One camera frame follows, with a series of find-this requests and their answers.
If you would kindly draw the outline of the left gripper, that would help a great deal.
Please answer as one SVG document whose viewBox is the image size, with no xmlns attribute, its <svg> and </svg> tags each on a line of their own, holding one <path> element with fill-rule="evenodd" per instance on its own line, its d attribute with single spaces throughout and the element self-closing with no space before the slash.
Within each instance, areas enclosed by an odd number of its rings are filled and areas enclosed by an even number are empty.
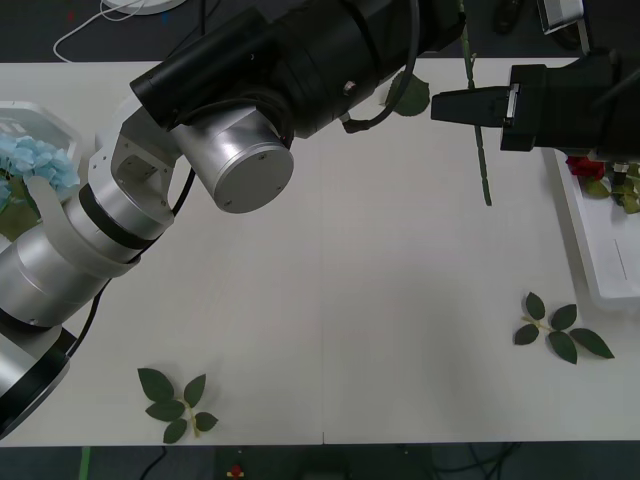
<svg viewBox="0 0 640 480">
<path fill-rule="evenodd" d="M 418 55 L 438 52 L 457 40 L 466 24 L 456 1 L 419 1 Z M 383 70 L 408 60 L 412 32 L 409 1 L 374 1 L 372 36 Z"/>
</svg>

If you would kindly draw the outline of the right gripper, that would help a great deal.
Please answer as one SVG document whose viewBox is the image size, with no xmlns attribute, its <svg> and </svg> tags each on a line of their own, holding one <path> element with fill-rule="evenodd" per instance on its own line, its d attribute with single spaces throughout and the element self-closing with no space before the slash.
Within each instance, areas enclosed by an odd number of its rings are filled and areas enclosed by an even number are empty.
<svg viewBox="0 0 640 480">
<path fill-rule="evenodd" d="M 557 68 L 512 66 L 510 85 L 518 92 L 513 117 L 502 129 L 500 148 L 594 149 L 605 114 L 591 104 L 612 84 L 613 63 L 607 53 L 591 54 Z M 432 97 L 431 119 L 500 128 L 507 105 L 507 86 L 447 91 Z"/>
</svg>

